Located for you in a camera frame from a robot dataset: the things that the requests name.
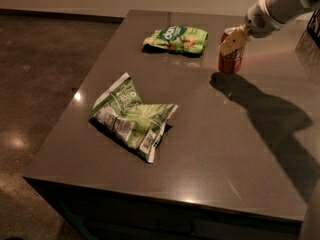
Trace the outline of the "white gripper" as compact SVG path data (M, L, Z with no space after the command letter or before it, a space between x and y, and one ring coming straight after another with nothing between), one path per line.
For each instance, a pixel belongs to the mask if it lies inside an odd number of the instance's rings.
M245 25L227 28L224 33L227 37L219 46L219 52L229 55L244 47L250 40L250 34L254 38L264 38L279 31L283 25L276 21L268 12L264 2L257 2L245 16Z

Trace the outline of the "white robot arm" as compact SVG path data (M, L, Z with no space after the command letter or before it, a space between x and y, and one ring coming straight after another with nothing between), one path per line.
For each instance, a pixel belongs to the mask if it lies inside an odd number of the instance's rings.
M264 38L279 31L293 19L317 10L320 0L258 0L248 9L245 23L236 27L220 44L226 56L246 45L250 37Z

